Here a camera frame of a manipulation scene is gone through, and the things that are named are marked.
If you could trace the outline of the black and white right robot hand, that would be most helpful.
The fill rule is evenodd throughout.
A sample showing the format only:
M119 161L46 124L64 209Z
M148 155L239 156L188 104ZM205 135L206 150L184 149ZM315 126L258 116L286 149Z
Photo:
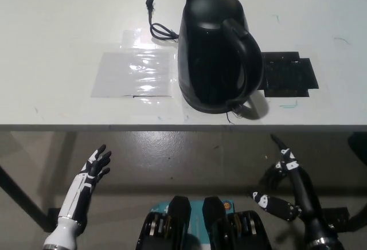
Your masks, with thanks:
M282 180L289 178L295 203L291 204L259 190L253 190L249 195L264 211L286 221L293 221L298 217L307 231L320 232L326 228L326 223L309 175L285 143L274 134L271 139L279 148L281 160L266 170L260 184L275 190Z

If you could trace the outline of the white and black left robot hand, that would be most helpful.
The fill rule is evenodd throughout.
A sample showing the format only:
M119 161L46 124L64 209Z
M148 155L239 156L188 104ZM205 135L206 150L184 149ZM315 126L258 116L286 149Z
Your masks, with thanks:
M59 217L73 220L80 225L85 223L93 191L104 175L110 172L108 167L110 161L111 152L106 151L104 144L92 153L74 177L58 214Z

